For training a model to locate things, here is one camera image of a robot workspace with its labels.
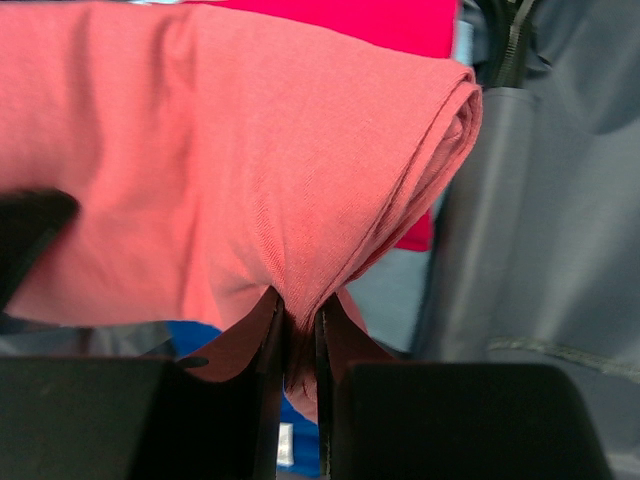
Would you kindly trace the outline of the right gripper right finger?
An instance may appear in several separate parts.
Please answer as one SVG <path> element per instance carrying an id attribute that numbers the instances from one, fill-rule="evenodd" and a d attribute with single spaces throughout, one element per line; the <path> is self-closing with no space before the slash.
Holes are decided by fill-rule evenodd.
<path id="1" fill-rule="evenodd" d="M 330 298 L 315 318 L 330 479 L 608 479 L 586 406 L 545 364 L 397 360 Z"/>

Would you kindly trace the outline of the salmon pink garment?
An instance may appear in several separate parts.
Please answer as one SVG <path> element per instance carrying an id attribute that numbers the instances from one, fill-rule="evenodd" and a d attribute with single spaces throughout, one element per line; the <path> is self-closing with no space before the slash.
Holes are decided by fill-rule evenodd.
<path id="1" fill-rule="evenodd" d="M 5 2 L 1 188 L 81 207 L 8 311 L 225 330 L 274 288 L 301 341 L 288 396 L 315 420 L 316 312 L 429 209 L 481 115 L 469 68 L 304 23 Z"/>

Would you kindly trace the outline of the light blue garment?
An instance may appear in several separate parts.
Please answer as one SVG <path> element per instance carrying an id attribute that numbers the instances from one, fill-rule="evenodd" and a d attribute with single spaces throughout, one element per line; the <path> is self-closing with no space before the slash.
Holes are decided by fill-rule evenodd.
<path id="1" fill-rule="evenodd" d="M 450 16 L 439 25 L 419 24 L 396 32 L 374 32 L 369 26 L 345 28 L 345 34 L 373 45 L 430 58 L 452 58 L 468 65 L 473 46 L 473 27 Z M 434 241 L 434 220 L 442 203 L 435 202 L 388 253 L 348 290 L 368 333 L 389 349 L 407 353 L 422 318 L 428 293 L 427 273 Z"/>

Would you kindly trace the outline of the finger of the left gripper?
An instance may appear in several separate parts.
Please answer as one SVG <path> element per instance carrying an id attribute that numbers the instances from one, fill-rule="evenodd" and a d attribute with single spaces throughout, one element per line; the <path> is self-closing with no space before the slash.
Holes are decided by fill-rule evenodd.
<path id="1" fill-rule="evenodd" d="M 58 189 L 1 194 L 1 311 L 78 211 L 78 201 Z"/>

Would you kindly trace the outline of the royal blue towel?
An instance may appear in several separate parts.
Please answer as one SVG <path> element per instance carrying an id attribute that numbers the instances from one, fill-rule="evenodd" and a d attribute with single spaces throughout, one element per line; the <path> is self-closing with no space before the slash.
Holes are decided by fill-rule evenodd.
<path id="1" fill-rule="evenodd" d="M 216 339 L 221 331 L 193 321 L 169 321 L 168 331 L 179 357 L 187 356 Z M 279 479 L 319 478 L 318 426 L 282 398 L 277 454 Z"/>

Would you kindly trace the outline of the bright red garment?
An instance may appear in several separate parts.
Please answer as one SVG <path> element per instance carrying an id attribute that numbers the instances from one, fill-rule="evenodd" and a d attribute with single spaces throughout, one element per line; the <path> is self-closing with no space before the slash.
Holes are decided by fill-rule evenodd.
<path id="1" fill-rule="evenodd" d="M 289 258 L 390 247 L 463 161 L 477 89 L 451 58 L 345 34 L 439 25 L 451 1 L 234 1 L 250 21 L 227 85 L 234 182 Z"/>

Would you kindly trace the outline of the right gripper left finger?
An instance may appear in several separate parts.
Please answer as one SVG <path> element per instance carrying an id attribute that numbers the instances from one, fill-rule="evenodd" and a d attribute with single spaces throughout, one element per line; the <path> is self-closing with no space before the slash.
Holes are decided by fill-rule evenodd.
<path id="1" fill-rule="evenodd" d="M 5 357 L 5 479 L 272 479 L 283 304 L 251 312 L 191 355 Z"/>

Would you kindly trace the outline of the pink hard-shell suitcase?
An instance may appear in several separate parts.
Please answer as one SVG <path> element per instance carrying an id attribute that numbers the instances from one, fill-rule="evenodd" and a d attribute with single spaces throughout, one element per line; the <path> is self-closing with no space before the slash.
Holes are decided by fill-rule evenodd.
<path id="1" fill-rule="evenodd" d="M 565 368 L 639 475 L 639 5 L 451 1 L 473 27 L 476 141 L 438 195 L 411 344 Z"/>

